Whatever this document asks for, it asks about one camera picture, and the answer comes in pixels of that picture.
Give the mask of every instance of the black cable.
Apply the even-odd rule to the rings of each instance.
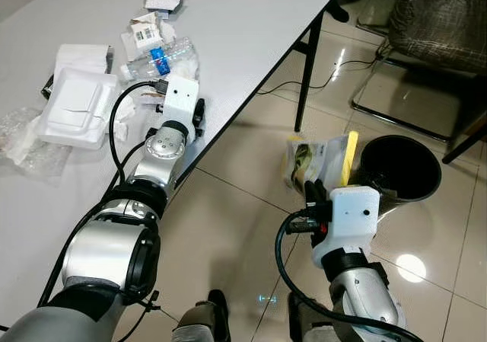
[[[144,317],[145,317],[145,315],[147,313],[148,313],[147,309],[144,309],[144,311],[142,312],[142,315],[138,318],[137,322],[134,324],[134,326],[132,327],[132,329],[130,331],[128,331],[125,336],[123,336],[122,338],[120,338],[118,340],[118,342],[123,342],[124,340],[128,340],[129,337],[132,335],[132,333],[134,333],[135,329],[137,329],[138,325],[140,324],[140,322],[142,321],[142,319],[144,319]]]
[[[312,308],[315,312],[318,312],[322,315],[324,315],[327,318],[334,319],[336,321],[341,321],[349,324],[354,324],[354,325],[364,325],[368,327],[373,327],[373,328],[380,328],[382,330],[388,331],[392,334],[395,334],[396,336],[404,337],[405,341],[411,341],[411,342],[423,342],[419,337],[415,336],[413,333],[407,331],[406,329],[402,329],[401,327],[398,327],[394,324],[388,324],[384,323],[383,321],[377,321],[375,319],[369,319],[369,318],[362,318],[362,317],[355,317],[351,315],[344,315],[340,313],[335,313],[324,306],[316,303],[314,300],[308,298],[304,292],[302,292],[291,280],[289,277],[288,273],[285,270],[284,262],[282,261],[282,253],[281,253],[281,244],[282,244],[282,238],[284,237],[284,234],[286,232],[286,228],[288,225],[296,218],[302,217],[302,216],[308,216],[309,213],[306,209],[297,211],[296,213],[290,214],[285,221],[281,224],[281,227],[279,228],[279,231],[275,237],[275,261],[277,263],[277,268],[279,270],[279,273],[281,274],[282,279],[288,286],[288,288],[308,307]]]
[[[155,82],[151,81],[144,81],[144,82],[139,82],[135,83],[134,85],[131,85],[128,87],[122,94],[116,99],[115,104],[113,105],[112,112],[110,113],[110,121],[108,122],[108,139],[110,142],[110,151],[112,153],[112,158],[113,162],[115,163],[116,169],[119,173],[120,177],[120,183],[122,184],[125,182],[125,172],[123,171],[122,164],[119,161],[119,157],[116,154],[116,149],[115,149],[115,136],[113,134],[113,126],[115,125],[115,116],[116,116],[116,110],[119,108],[119,105],[122,103],[123,99],[132,91],[134,91],[137,88],[140,87],[154,87]]]
[[[125,165],[129,161],[130,157],[132,157],[135,152],[137,152],[142,146],[144,146],[144,144],[145,144],[145,140],[143,142],[140,142],[136,146],[134,146],[132,149],[130,149],[130,152],[127,153],[127,155],[125,156],[125,158],[123,159],[123,161],[121,163],[122,168],[125,167]],[[119,172],[117,171],[113,175],[113,178],[112,178],[110,184],[108,185],[107,190],[103,194],[102,198],[105,197],[113,189],[113,187],[115,186],[116,180],[118,180],[118,179],[119,179]]]
[[[335,74],[336,70],[338,68],[340,68],[341,66],[344,66],[345,64],[349,64],[350,62],[360,62],[362,64],[367,64],[368,66],[366,66],[365,68],[363,69],[368,69],[372,64],[374,64],[376,61],[376,59],[372,60],[371,62],[365,62],[363,60],[349,60],[347,62],[343,62],[342,64],[340,64],[339,66],[337,66],[332,74],[328,77],[328,79],[326,80],[325,83],[323,83],[322,85],[318,85],[318,86],[314,86],[314,85],[310,85],[309,88],[311,89],[321,89],[321,88],[325,88],[326,85],[328,85],[329,81],[331,80],[331,78],[333,78],[333,75]],[[290,85],[290,84],[293,84],[293,85],[302,85],[303,83],[302,82],[298,82],[298,81],[287,81],[287,82],[284,82],[284,83],[281,83],[280,85],[274,87],[273,89],[269,90],[269,91],[264,91],[264,92],[257,92],[256,94],[269,94],[269,93],[272,93],[274,91],[277,91],[278,89],[280,89],[280,87],[284,86],[284,85]]]

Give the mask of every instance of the black table leg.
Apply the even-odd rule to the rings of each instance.
[[[455,149],[447,153],[443,159],[441,159],[441,161],[447,165],[486,135],[487,124],[484,123],[480,128],[477,129],[477,131],[474,132],[474,134],[462,141]]]
[[[296,113],[296,123],[294,131],[301,131],[301,122],[303,121],[304,107],[306,106],[307,92],[310,88],[311,73],[313,72],[314,57],[317,53],[318,41],[320,39],[321,20],[323,20],[324,10],[321,11],[310,25],[310,38],[308,43],[298,42],[294,47],[295,50],[306,55],[304,64],[303,79],[301,80],[301,91],[299,92],[298,112]]]

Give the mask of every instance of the trash bin rim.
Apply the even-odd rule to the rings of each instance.
[[[433,193],[435,193],[436,190],[440,187],[441,178],[442,178],[440,162],[434,156],[434,154],[430,150],[430,148],[428,148],[426,145],[420,143],[419,141],[417,141],[417,140],[415,140],[413,138],[409,138],[408,136],[403,136],[403,135],[384,135],[384,136],[378,136],[377,138],[372,139],[364,147],[364,150],[362,150],[361,157],[360,157],[360,167],[362,167],[362,165],[363,165],[363,162],[362,162],[363,161],[363,155],[364,155],[364,153],[366,153],[367,148],[369,148],[369,150],[370,150],[370,147],[372,146],[372,144],[375,144],[375,143],[380,142],[380,141],[385,140],[385,139],[402,139],[402,140],[406,140],[406,141],[409,141],[412,144],[418,146],[419,148],[423,149],[425,152],[427,152],[428,153],[428,156],[432,159],[432,162],[434,163],[434,167],[436,169],[436,173],[438,174],[438,181],[437,181],[436,185],[434,186],[434,188],[429,193],[427,193],[426,195],[424,195],[422,197],[416,197],[414,199],[405,199],[405,198],[402,198],[402,197],[393,197],[393,196],[391,196],[391,195],[389,195],[389,194],[384,193],[383,191],[381,191],[380,188],[375,188],[374,187],[375,190],[379,191],[380,197],[384,197],[384,198],[388,198],[388,199],[391,199],[391,200],[395,200],[395,201],[400,202],[400,203],[414,203],[415,201],[421,201],[421,200],[427,199]]]

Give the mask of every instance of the plastic bag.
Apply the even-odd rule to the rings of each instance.
[[[355,131],[325,142],[289,139],[283,173],[285,183],[302,194],[306,181],[320,179],[328,192],[346,186],[357,139]]]
[[[0,119],[0,159],[34,177],[61,176],[72,147],[43,142],[35,134],[41,111],[24,107]]]

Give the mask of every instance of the white foam container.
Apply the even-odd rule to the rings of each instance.
[[[45,142],[99,149],[120,93],[113,74],[64,68],[37,125]]]

